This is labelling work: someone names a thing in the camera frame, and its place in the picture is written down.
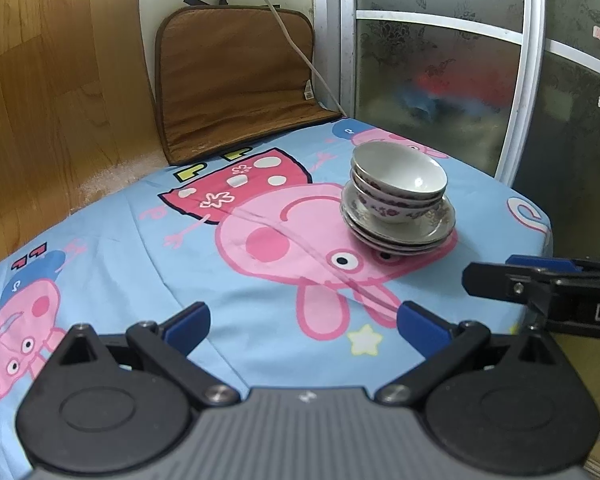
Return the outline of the brown seat cushion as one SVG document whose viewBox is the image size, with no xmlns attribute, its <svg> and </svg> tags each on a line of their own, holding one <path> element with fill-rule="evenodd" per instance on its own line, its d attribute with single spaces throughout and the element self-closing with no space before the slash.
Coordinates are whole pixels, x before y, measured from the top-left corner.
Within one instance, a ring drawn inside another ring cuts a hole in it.
<svg viewBox="0 0 600 480">
<path fill-rule="evenodd" d="M 189 6 L 155 43 L 157 127 L 166 160 L 198 156 L 340 118 L 306 95 L 310 20 L 263 6 Z"/>
</svg>

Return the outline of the blue cartoon pig tablecloth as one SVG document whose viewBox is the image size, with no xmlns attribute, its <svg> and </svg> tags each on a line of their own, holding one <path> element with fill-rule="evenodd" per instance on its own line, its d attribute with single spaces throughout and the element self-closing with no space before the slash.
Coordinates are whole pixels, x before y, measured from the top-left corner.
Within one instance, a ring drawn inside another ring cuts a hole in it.
<svg viewBox="0 0 600 480">
<path fill-rule="evenodd" d="M 340 214 L 353 150 L 399 146 L 343 119 L 169 167 L 88 206 L 0 262 L 0 479 L 30 469 L 19 403 L 73 324 L 121 333 L 197 301 L 209 336 L 192 360 L 240 392 L 253 387 L 376 390 L 420 362 L 396 330 L 412 300 L 456 322 L 512 332 L 511 304 L 468 297 L 473 261 L 548 255 L 550 219 L 511 188 L 448 155 L 455 229 L 434 252 L 398 257 L 361 243 Z"/>
</svg>

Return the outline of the white floral plate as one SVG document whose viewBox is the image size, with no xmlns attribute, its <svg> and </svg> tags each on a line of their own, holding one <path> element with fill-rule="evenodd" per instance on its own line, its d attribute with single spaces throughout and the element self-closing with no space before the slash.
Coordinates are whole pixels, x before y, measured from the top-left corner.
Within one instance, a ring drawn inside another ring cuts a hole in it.
<svg viewBox="0 0 600 480">
<path fill-rule="evenodd" d="M 452 234 L 456 215 L 451 202 L 445 197 L 442 204 L 417 219 L 391 223 L 372 214 L 348 182 L 341 192 L 341 208 L 348 218 L 363 231 L 399 244 L 427 244 L 443 240 Z"/>
</svg>

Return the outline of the white ceramic bowl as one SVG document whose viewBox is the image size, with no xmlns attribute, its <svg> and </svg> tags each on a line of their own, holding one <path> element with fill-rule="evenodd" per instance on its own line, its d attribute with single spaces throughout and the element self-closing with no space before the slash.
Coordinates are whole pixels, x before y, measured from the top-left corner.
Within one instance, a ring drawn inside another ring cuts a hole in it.
<svg viewBox="0 0 600 480">
<path fill-rule="evenodd" d="M 401 198 L 429 200 L 442 195 L 449 183 L 445 170 L 433 158 L 396 143 L 361 144 L 353 150 L 351 164 L 373 188 Z"/>
</svg>

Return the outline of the wood grain wall panel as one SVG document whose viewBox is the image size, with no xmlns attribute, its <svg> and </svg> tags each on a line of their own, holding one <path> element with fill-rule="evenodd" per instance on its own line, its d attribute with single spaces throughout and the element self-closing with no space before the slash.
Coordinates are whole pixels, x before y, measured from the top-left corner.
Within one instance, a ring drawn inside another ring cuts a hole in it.
<svg viewBox="0 0 600 480">
<path fill-rule="evenodd" d="M 0 261 L 165 164 L 140 0 L 0 0 Z"/>
</svg>

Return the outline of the frosted glass sliding door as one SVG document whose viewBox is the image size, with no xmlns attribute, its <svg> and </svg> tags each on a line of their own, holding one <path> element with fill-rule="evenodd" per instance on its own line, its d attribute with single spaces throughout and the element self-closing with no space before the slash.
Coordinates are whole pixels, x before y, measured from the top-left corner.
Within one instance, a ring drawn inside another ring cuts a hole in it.
<svg viewBox="0 0 600 480">
<path fill-rule="evenodd" d="M 600 0 L 313 0 L 346 113 L 524 194 L 600 257 Z"/>
</svg>

